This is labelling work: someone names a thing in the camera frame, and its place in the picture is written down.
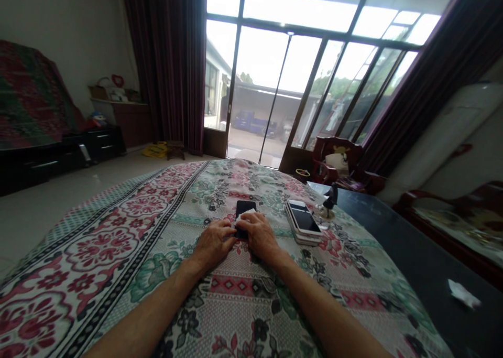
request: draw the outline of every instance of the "dark table top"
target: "dark table top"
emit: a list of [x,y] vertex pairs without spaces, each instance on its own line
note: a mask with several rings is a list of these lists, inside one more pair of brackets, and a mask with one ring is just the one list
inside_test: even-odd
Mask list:
[[[383,246],[456,357],[503,357],[503,293],[378,198],[339,189],[338,206]],[[471,311],[453,298],[448,279],[462,284],[482,306]]]

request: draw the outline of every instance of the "sky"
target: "sky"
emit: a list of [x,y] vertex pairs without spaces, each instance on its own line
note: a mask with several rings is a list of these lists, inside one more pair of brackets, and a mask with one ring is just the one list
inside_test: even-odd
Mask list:
[[[346,32],[356,11],[355,4],[322,0],[245,0],[243,16],[284,24],[295,24],[334,31]],[[207,0],[209,13],[237,16],[239,0]],[[365,6],[356,24],[354,34],[381,38],[391,36],[386,32],[390,23],[414,22],[418,11],[398,12],[396,9]],[[439,15],[423,15],[407,42],[422,45],[439,21]],[[236,25],[220,21],[207,21],[208,39],[216,47],[224,60],[232,67],[236,38]],[[236,72],[249,73],[253,83],[276,88],[281,65],[285,56],[288,35],[285,33],[242,27]],[[280,89],[304,92],[314,59],[318,52],[321,38],[292,36],[285,68],[280,82]],[[331,71],[342,43],[329,41],[324,52],[317,78],[326,76]],[[350,43],[337,71],[338,78],[354,78],[365,62],[369,62],[373,46]],[[400,77],[408,70],[415,55],[406,56],[397,70]]]

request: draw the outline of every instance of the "window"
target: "window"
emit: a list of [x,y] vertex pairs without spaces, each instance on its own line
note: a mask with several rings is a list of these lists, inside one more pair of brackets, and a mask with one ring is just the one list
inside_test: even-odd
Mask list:
[[206,80],[205,90],[206,104],[204,106],[204,114],[215,115],[215,96],[217,90],[216,80],[218,79],[218,70],[211,63],[206,61]]
[[287,143],[361,144],[449,1],[207,0],[204,126],[275,168]]

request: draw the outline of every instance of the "red chair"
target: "red chair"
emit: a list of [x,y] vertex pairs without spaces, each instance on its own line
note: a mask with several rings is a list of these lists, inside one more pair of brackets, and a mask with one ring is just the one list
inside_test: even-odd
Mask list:
[[[325,157],[333,154],[338,147],[346,148],[346,159],[349,178],[341,178],[337,169],[324,163]],[[386,180],[375,173],[366,172],[358,168],[358,162],[363,154],[363,147],[347,139],[337,137],[317,137],[314,145],[314,169],[311,175],[313,182],[331,185],[337,182],[340,188],[375,195],[384,189]]]

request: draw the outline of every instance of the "black smartphone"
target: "black smartphone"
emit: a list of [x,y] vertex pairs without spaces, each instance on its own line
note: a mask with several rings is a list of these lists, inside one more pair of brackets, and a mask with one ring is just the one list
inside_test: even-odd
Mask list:
[[[252,201],[237,201],[236,204],[236,221],[239,220],[239,216],[243,214],[244,212],[250,210],[250,209],[255,209],[257,210],[257,204]],[[248,232],[246,232],[243,229],[240,229],[238,226],[236,227],[236,237],[238,239],[242,240],[248,240]]]

